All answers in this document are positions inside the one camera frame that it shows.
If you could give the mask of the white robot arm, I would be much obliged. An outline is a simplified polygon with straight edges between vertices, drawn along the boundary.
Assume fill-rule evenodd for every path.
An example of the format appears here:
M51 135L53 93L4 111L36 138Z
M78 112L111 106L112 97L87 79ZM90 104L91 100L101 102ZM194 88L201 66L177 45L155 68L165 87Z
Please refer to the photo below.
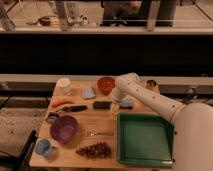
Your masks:
M120 102L131 95L174 126L172 171L213 171L213 107L185 105L142 87L139 81L136 73L118 76L110 93L112 100Z

